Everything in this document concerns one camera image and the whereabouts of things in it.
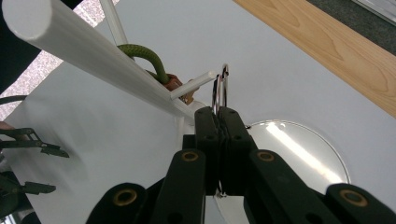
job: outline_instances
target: screw hole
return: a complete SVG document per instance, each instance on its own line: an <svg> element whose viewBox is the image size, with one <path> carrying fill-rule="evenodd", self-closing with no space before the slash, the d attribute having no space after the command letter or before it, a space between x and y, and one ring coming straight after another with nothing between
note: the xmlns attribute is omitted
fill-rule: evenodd
<svg viewBox="0 0 396 224"><path fill-rule="evenodd" d="M168 223L178 224L183 220L183 216L180 213L171 213L168 216Z"/></svg>
<svg viewBox="0 0 396 224"><path fill-rule="evenodd" d="M365 207L368 204L363 195L351 189L342 189L340 195L344 200L358 207Z"/></svg>
<svg viewBox="0 0 396 224"><path fill-rule="evenodd" d="M273 161L275 159L273 154L271 154L269 152L265 152L265 151L261 151L261 152L257 153L257 156L262 161Z"/></svg>
<svg viewBox="0 0 396 224"><path fill-rule="evenodd" d="M195 152L188 151L181 154L181 159L183 161L196 161L198 159L198 154L196 154Z"/></svg>
<svg viewBox="0 0 396 224"><path fill-rule="evenodd" d="M117 206L125 206L133 203L137 198L137 193L134 189L119 190L113 197L113 203Z"/></svg>
<svg viewBox="0 0 396 224"><path fill-rule="evenodd" d="M312 223L312 224L323 223L323 220L321 219L321 217L316 214L313 214L313 213L306 214L305 218L306 218L306 220L309 221L309 223Z"/></svg>

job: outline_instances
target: white plastic tube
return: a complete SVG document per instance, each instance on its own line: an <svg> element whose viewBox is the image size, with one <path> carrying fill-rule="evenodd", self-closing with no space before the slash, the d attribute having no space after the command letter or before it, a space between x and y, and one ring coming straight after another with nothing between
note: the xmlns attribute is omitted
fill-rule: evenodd
<svg viewBox="0 0 396 224"><path fill-rule="evenodd" d="M207 82L215 79L216 75L217 75L216 72L209 71L209 72L202 74L202 75L198 76L197 78L183 84L181 87L171 91L171 99L175 100L178 97L199 88L200 86L206 84Z"/></svg>
<svg viewBox="0 0 396 224"><path fill-rule="evenodd" d="M176 151L183 149L184 117L175 118L177 127Z"/></svg>
<svg viewBox="0 0 396 224"><path fill-rule="evenodd" d="M128 44L128 39L122 29L119 15L117 14L116 8L111 0L100 0L102 10L105 12L105 18L110 28L111 34L113 34L116 45Z"/></svg>
<svg viewBox="0 0 396 224"><path fill-rule="evenodd" d="M181 101L59 0L4 0L9 29L20 39L151 105L193 119Z"/></svg>

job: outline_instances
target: green cable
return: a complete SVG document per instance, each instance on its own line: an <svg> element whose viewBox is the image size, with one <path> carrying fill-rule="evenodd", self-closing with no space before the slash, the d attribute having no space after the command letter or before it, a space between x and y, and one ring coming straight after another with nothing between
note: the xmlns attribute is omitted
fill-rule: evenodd
<svg viewBox="0 0 396 224"><path fill-rule="evenodd" d="M157 74L151 73L149 71L148 72L162 84L169 82L170 79L165 73L163 62L161 62L160 57L158 57L154 51L146 47L133 44L119 45L118 48L130 58L137 57L148 60L151 62Z"/></svg>

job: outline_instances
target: gray carpet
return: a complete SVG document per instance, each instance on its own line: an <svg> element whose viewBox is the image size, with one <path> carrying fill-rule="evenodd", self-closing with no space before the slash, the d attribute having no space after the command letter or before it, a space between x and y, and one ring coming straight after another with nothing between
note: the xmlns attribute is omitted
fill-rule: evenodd
<svg viewBox="0 0 396 224"><path fill-rule="evenodd" d="M351 0L307 0L396 56L396 26Z"/></svg>

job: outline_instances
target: brass screw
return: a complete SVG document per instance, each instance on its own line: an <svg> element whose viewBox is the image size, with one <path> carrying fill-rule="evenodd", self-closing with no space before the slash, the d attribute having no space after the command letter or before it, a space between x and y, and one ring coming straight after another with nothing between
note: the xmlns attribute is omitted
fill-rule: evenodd
<svg viewBox="0 0 396 224"><path fill-rule="evenodd" d="M117 206L125 206L133 203L137 198L137 193L134 189L121 189L113 197L113 203Z"/></svg>
<svg viewBox="0 0 396 224"><path fill-rule="evenodd" d="M198 154L192 151L184 152L181 154L181 159L183 161L196 161L198 159Z"/></svg>
<svg viewBox="0 0 396 224"><path fill-rule="evenodd" d="M358 207L365 207L369 204L363 195L351 189L342 189L340 195L345 201Z"/></svg>
<svg viewBox="0 0 396 224"><path fill-rule="evenodd" d="M264 152L264 151L258 152L257 156L262 161L273 161L275 159L273 154L271 154L269 152Z"/></svg>

